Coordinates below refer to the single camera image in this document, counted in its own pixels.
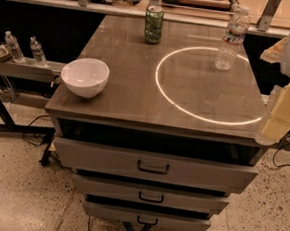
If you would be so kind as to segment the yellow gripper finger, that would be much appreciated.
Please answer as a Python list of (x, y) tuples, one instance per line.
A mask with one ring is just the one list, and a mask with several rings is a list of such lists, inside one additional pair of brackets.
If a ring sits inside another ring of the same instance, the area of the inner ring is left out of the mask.
[(263, 61), (269, 63), (281, 62), (282, 52), (284, 51), (286, 38), (280, 39), (276, 44), (274, 43), (271, 47), (264, 50), (260, 55)]
[(290, 83), (285, 87), (275, 86), (270, 93), (255, 141), (260, 145), (273, 145), (290, 130)]

